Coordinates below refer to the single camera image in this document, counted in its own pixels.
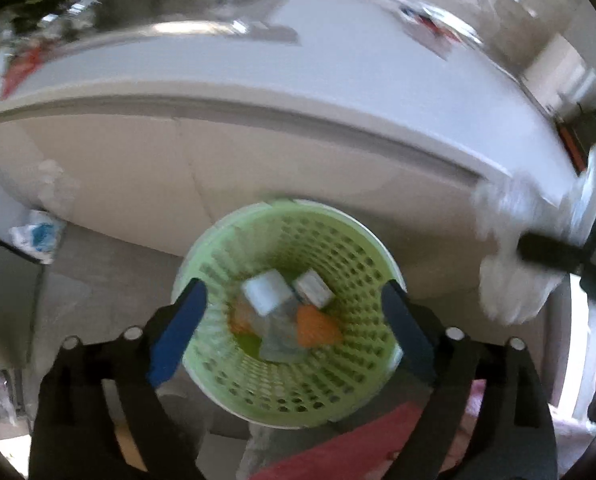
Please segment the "plastic bag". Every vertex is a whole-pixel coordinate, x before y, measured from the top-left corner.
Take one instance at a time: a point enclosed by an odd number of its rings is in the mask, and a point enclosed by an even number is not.
[[[48,213],[32,210],[27,225],[12,227],[9,232],[15,247],[48,265],[53,263],[64,226],[65,222]]]
[[[42,207],[58,218],[69,220],[80,187],[79,182],[50,158],[38,165],[38,171],[40,173],[38,200]]]
[[[575,420],[562,416],[558,409],[549,405],[552,413],[553,431],[558,450],[558,476],[573,466],[596,436],[596,424],[588,420]]]
[[[9,395],[6,374],[0,370],[0,417],[6,418],[12,426],[17,426],[15,408]]]
[[[265,361],[276,363],[299,363],[309,351],[298,344],[296,322],[285,313],[274,312],[270,318],[267,333],[262,338],[259,356]]]
[[[516,255],[520,235],[540,232],[582,245],[596,218],[596,145],[582,173],[558,206],[525,176],[503,184],[481,181],[472,195],[477,235],[494,235],[498,253],[480,264],[480,306],[492,320],[520,324],[535,317],[565,274],[540,270]]]

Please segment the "green basket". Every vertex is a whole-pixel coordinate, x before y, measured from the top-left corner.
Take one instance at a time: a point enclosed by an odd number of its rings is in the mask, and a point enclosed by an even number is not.
[[[333,290],[327,312],[341,320],[341,344],[298,364],[255,359],[229,331],[229,303],[241,283],[268,269],[298,276],[315,269]],[[178,271],[173,298],[191,278],[209,305],[183,356],[201,390],[225,410],[276,428],[340,420],[368,402],[402,356],[380,308],[380,288],[404,287],[396,262],[360,222],[334,208],[282,200],[242,208],[208,229]]]

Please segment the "white cube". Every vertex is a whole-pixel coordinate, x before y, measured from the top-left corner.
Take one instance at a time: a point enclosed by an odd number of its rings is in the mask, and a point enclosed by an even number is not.
[[[318,308],[324,307],[334,297],[327,284],[322,280],[320,275],[313,269],[309,269],[303,275],[299,276],[293,282],[298,295],[306,303],[311,303]]]
[[[242,284],[242,292],[260,316],[267,316],[281,304],[296,301],[291,287],[275,269],[268,270]]]

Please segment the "countertop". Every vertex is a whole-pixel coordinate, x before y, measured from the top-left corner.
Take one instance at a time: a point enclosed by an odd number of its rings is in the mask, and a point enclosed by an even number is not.
[[[388,137],[491,180],[526,173],[558,201],[575,172],[553,125],[478,50],[446,60],[369,0],[285,0],[268,20],[299,44],[160,36],[48,62],[0,103],[100,96],[221,100],[322,118]]]

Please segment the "orange object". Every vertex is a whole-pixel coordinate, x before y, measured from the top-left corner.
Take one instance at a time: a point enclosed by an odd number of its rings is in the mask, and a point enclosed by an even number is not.
[[[304,348],[342,343],[342,332],[336,320],[313,305],[298,309],[298,344]]]
[[[255,316],[255,310],[242,296],[238,296],[231,307],[229,316],[229,329],[233,334],[255,334],[251,327],[251,317]]]

